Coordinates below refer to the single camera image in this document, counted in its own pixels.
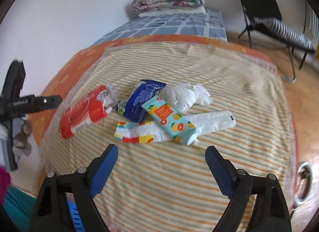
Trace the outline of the colourful white wrapper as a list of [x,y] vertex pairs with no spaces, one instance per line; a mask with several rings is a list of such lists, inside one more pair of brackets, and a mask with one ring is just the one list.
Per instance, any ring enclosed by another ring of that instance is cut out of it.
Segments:
[[148,144],[151,142],[172,141],[170,134],[166,133],[155,121],[147,122],[119,122],[114,133],[115,139],[124,143]]

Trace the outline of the black folding chair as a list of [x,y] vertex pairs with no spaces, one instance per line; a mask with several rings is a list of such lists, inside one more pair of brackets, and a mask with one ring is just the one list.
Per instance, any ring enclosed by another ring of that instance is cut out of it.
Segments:
[[[238,38],[241,38],[245,33],[248,35],[248,42],[249,42],[249,47],[252,48],[252,39],[251,39],[251,33],[253,31],[257,31],[258,30],[255,29],[254,27],[254,18],[277,18],[279,20],[282,21],[282,15],[279,9],[279,6],[276,2],[276,0],[240,0],[241,5],[242,5],[242,9],[243,9],[243,15],[244,15],[244,21],[245,21],[245,29],[238,35]],[[293,58],[292,55],[294,53],[295,49],[300,50],[299,48],[294,48],[291,47],[287,44],[285,44],[287,49],[288,49],[288,54],[289,54],[289,59],[290,59],[290,63],[291,63],[291,68],[292,68],[292,78],[289,77],[285,77],[282,76],[282,80],[287,82],[287,83],[291,83],[293,84],[296,81],[296,71],[295,71],[295,67],[294,67],[294,62],[293,62]],[[303,58],[302,58],[302,62],[299,65],[299,68],[302,68],[307,55],[309,54],[314,54],[314,52],[311,51],[304,51]]]

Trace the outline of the blue checked bed sheet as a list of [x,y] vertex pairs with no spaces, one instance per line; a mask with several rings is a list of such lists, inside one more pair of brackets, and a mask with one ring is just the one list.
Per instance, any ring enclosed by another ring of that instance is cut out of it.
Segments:
[[206,10],[205,13],[136,18],[105,34],[94,45],[117,39],[159,34],[190,35],[227,41],[220,11]]

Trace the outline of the teal orange-print tube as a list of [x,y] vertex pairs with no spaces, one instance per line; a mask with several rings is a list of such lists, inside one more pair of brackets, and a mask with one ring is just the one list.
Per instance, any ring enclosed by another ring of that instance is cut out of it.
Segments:
[[178,144],[190,146],[198,143],[196,126],[156,95],[142,104],[142,108],[159,124],[160,128]]

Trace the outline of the blue plastic basket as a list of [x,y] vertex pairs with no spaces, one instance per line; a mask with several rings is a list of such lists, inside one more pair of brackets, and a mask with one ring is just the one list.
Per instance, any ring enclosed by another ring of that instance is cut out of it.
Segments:
[[82,224],[82,220],[80,218],[80,215],[78,213],[77,207],[72,200],[68,200],[68,207],[69,211],[71,213],[72,222],[74,224],[74,228],[76,232],[85,232],[84,226]]

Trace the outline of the dark blue snack wrapper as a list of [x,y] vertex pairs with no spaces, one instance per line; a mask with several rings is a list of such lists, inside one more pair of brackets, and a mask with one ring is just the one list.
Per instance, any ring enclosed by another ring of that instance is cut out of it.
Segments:
[[116,112],[132,122],[143,122],[147,112],[142,108],[142,104],[159,94],[165,87],[166,83],[141,79],[136,83],[130,97],[116,106]]

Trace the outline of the striped cushion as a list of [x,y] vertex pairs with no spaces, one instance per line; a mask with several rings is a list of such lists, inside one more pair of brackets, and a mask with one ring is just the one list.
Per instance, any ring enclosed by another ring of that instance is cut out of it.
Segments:
[[312,41],[305,35],[296,32],[277,18],[254,18],[254,27],[259,32],[266,34],[291,47],[304,51],[314,52]]

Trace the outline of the white tissue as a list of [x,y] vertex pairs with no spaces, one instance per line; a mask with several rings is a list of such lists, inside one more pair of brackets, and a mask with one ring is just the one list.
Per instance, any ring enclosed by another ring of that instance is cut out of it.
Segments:
[[210,93],[201,85],[191,83],[166,86],[159,96],[179,113],[186,113],[194,104],[207,106],[213,102]]

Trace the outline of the red tissue pack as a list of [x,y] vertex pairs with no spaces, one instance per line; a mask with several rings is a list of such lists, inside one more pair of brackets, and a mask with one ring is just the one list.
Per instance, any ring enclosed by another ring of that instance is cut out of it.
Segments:
[[81,129],[105,118],[118,102],[111,86],[100,85],[93,89],[62,113],[59,123],[61,137],[69,139]]

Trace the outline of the white flat wrapper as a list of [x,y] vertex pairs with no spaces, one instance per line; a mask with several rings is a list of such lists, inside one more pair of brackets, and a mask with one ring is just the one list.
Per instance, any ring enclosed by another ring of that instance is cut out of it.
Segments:
[[184,116],[195,125],[198,135],[206,135],[233,128],[236,120],[230,111],[208,112]]

